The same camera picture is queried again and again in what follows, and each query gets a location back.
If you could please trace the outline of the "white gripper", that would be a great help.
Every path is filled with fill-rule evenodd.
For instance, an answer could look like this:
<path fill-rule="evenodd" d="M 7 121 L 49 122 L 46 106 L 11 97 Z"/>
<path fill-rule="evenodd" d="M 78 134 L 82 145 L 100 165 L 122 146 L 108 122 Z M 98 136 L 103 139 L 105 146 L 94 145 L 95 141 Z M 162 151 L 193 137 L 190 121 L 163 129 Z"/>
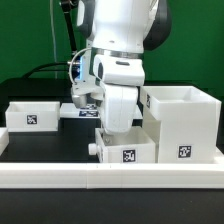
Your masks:
<path fill-rule="evenodd" d="M 138 86 L 144 84 L 145 72 L 141 59 L 127 59 L 97 54 L 93 60 L 93 74 L 100 80 L 103 102 L 100 117 L 107 134 L 106 145 L 113 144 L 113 136 L 128 133 L 137 106 Z"/>

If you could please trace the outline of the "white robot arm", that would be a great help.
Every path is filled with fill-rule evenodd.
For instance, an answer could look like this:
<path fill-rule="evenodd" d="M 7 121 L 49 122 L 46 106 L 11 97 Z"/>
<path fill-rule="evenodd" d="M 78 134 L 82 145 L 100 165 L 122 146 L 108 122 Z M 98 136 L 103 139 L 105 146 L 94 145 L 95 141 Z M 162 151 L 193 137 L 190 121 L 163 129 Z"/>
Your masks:
<path fill-rule="evenodd" d="M 91 45 L 78 52 L 84 70 L 71 79 L 73 102 L 82 107 L 91 95 L 104 132 L 126 134 L 145 81 L 143 54 L 171 31 L 167 0 L 78 0 L 77 27 Z"/>

